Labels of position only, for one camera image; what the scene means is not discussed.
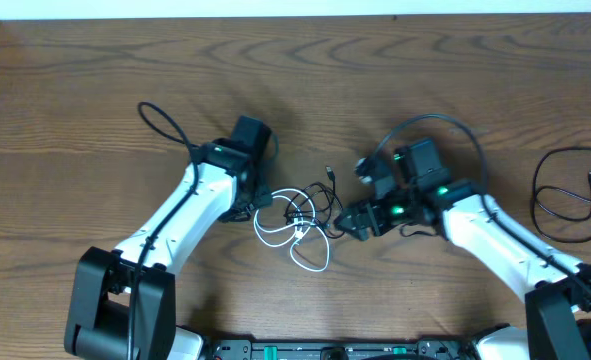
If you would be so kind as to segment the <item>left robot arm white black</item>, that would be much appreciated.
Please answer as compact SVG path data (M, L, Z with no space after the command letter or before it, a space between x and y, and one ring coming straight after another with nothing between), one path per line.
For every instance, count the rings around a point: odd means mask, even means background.
M173 193L113 250L77 264L64 349L83 359L200 359L204 338L176 323L176 277L216 222L269 203L261 162L271 129L242 116L227 138L198 146Z

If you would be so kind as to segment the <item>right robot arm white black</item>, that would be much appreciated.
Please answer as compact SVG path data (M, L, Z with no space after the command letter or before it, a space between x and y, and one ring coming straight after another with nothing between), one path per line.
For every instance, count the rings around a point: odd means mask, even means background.
M430 139L397 148L391 164L379 155L356 173L374 188L335 219L360 240L420 225L476 257L524 303L527 325L503 326L468 345L475 359L591 359L591 264L548 245L508 216L470 180L455 181Z

